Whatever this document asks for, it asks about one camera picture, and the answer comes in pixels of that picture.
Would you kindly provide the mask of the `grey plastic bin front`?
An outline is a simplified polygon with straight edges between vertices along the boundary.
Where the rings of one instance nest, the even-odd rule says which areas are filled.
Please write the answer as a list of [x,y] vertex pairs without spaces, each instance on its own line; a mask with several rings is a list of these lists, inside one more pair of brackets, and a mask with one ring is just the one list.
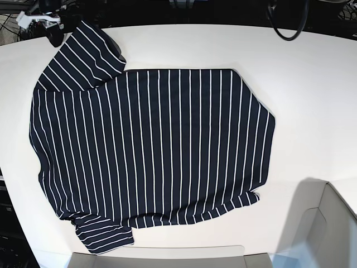
[[272,267],[267,253],[245,255],[243,246],[122,247],[111,253],[74,253],[68,267]]

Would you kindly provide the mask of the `grey plastic bin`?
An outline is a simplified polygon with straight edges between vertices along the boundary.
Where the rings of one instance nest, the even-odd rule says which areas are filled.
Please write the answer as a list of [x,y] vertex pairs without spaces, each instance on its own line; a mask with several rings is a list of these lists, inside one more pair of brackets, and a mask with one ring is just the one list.
[[356,214],[331,183],[307,178],[276,249],[281,267],[356,267]]
[[267,253],[245,255],[243,246],[122,247],[111,253],[74,253],[68,267],[272,267]]

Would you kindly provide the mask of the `grey plastic bin right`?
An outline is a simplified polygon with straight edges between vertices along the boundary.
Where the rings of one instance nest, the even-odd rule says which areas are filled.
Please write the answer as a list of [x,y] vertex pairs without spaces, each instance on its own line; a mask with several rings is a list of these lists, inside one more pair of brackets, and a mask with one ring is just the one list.
[[356,214],[331,183],[307,178],[276,249],[281,267],[356,267]]

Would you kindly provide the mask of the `navy white striped T-shirt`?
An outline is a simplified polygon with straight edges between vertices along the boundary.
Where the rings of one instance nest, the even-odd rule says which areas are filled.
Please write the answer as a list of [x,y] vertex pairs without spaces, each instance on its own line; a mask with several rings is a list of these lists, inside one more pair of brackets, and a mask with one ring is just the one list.
[[259,201],[275,119],[231,69],[126,70],[81,21],[33,90],[38,180],[92,254]]

